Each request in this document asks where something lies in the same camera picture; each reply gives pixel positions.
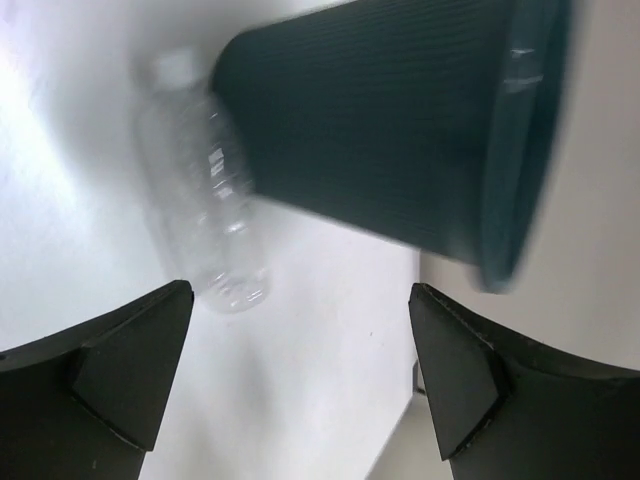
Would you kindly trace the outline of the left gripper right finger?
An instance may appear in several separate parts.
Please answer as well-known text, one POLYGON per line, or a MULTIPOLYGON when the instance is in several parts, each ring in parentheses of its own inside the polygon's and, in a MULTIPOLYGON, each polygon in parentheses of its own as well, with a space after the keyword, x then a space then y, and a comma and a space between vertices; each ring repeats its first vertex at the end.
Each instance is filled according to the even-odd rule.
POLYGON ((410 321, 441 458, 457 479, 635 479, 639 374, 547 346, 425 283, 410 321))

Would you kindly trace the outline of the clear crushed plastic bottle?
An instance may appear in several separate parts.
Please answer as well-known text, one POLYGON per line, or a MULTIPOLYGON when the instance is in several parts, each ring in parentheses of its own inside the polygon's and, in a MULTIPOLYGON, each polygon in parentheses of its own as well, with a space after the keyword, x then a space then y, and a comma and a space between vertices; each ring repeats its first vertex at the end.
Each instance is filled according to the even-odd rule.
POLYGON ((231 117, 194 47, 159 53, 147 82, 134 132, 166 267, 210 309, 247 310, 266 297, 268 275, 231 117))

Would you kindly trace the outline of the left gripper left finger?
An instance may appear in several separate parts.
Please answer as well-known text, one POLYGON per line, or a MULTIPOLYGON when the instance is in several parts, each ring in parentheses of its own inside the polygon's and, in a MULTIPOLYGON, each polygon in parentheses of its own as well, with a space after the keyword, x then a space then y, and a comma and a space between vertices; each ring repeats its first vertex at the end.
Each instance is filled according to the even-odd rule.
POLYGON ((136 479, 156 444, 193 310, 174 280, 1 354, 4 479, 136 479))

